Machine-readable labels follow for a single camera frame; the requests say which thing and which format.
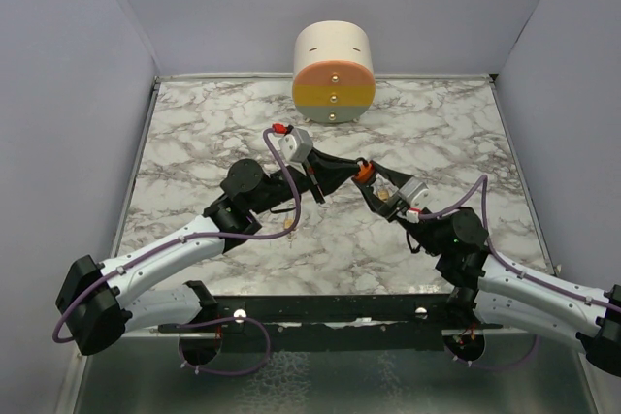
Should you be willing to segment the small brass padlock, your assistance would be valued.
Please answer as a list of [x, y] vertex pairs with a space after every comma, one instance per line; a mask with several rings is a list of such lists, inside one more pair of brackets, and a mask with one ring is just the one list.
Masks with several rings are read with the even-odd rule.
[[378, 190], [377, 195], [382, 201], [386, 201], [389, 198], [389, 191], [382, 187]]

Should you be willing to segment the orange black padlock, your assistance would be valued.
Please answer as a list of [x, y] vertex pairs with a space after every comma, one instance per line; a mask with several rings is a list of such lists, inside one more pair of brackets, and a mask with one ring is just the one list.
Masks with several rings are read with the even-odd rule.
[[358, 165], [358, 172], [352, 179], [359, 184], [367, 183], [376, 172], [373, 164], [364, 157], [357, 158], [355, 162]]

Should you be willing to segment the long-shackle brass padlock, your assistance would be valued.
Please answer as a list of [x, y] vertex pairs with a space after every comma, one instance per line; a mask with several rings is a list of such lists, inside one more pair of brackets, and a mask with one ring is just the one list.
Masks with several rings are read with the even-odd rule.
[[294, 239], [296, 226], [296, 209], [292, 207], [285, 213], [283, 219], [283, 228], [287, 231], [286, 237], [289, 241]]

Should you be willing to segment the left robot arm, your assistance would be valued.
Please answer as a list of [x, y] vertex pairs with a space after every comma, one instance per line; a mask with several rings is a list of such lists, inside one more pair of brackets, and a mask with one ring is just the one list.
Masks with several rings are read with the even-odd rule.
[[357, 175], [363, 159], [351, 160], [312, 150], [301, 170], [281, 164], [266, 174], [249, 158], [235, 162], [221, 182], [221, 195], [202, 214], [170, 235], [137, 251], [95, 262], [89, 255], [69, 267], [55, 300], [60, 313], [52, 331], [57, 344], [74, 342], [84, 355], [116, 343], [139, 319], [131, 304], [154, 285], [202, 260], [215, 258], [248, 240], [276, 239], [261, 234], [256, 214], [293, 202], [303, 193], [321, 203]]

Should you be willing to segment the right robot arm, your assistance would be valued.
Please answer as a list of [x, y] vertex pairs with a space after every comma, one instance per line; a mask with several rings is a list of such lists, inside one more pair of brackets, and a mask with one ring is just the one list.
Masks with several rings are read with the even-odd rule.
[[596, 368], [620, 374], [620, 287], [588, 287], [534, 270], [493, 245], [487, 211], [468, 207], [487, 192], [487, 175], [455, 204], [427, 208], [428, 186], [417, 178], [361, 159], [353, 182], [370, 210], [406, 232], [411, 253], [436, 258], [454, 289], [445, 305], [455, 327], [513, 327], [567, 344]]

